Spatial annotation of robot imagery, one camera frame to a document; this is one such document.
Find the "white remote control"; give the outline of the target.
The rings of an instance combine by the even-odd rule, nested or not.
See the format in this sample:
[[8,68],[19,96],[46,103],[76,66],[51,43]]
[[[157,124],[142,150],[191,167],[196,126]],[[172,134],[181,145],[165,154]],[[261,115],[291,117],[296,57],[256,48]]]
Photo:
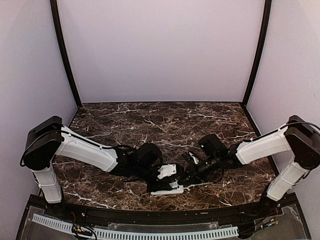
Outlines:
[[152,196],[165,196],[165,195],[178,195],[178,194],[182,194],[183,192],[184,192],[184,186],[177,185],[172,190],[159,190],[159,191],[151,192],[150,194]]

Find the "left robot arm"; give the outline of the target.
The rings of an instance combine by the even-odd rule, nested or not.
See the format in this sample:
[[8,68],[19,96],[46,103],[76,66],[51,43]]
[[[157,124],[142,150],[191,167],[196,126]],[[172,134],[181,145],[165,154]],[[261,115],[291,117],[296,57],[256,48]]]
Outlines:
[[150,193],[171,192],[176,187],[169,179],[176,174],[176,166],[155,165],[156,161],[163,161],[155,144],[144,143],[139,148],[125,144],[106,146],[73,132],[63,125],[61,117],[52,116],[29,131],[19,164],[33,172],[51,210],[60,218],[67,218],[71,208],[63,201],[52,165],[56,156],[89,164],[114,176],[136,176],[147,183]]

